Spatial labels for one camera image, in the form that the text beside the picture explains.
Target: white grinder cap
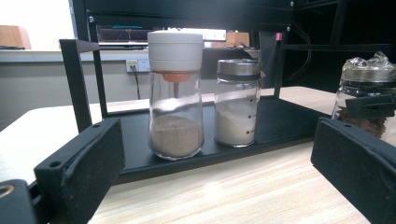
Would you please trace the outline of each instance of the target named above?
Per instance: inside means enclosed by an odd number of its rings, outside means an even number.
[[[153,71],[198,71],[202,65],[203,37],[182,31],[148,33],[149,66]]]

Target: glass jar with lid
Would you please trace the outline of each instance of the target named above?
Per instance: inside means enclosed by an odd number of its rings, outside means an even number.
[[[200,69],[202,35],[148,33],[149,146],[171,161],[192,157],[204,143]]]
[[[396,71],[382,52],[367,61],[347,60],[332,119],[353,124],[386,140],[396,109],[395,96]]]
[[[248,59],[219,60],[215,93],[215,140],[245,147],[254,142],[261,65]]]

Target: shaker lid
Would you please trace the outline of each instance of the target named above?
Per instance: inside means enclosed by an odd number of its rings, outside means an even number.
[[[387,56],[377,52],[369,60],[353,58],[346,61],[343,66],[341,82],[357,83],[396,83],[396,70]]]
[[[218,77],[231,80],[256,80],[261,77],[261,64],[250,59],[219,60]]]
[[[183,31],[155,31],[148,33],[148,42],[161,44],[202,44],[203,37],[196,33],[186,33]]]
[[[204,41],[200,34],[183,31],[148,33],[148,58],[153,71],[198,71]]]

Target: electrical outlet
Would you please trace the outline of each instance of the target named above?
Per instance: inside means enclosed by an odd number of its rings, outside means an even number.
[[[139,66],[137,60],[127,60],[126,61],[126,72],[139,71]]]
[[[137,60],[137,67],[139,72],[149,72],[149,59]]]

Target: wooden table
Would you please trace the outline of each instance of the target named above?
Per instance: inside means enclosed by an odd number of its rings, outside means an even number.
[[[330,114],[335,95],[292,87],[283,88],[280,98]],[[131,105],[145,107],[148,101],[111,108]],[[99,105],[91,110],[99,121]],[[72,106],[29,111],[0,133],[0,181],[32,182],[33,168],[77,134]],[[368,223],[312,166],[312,146],[114,186],[91,223]]]

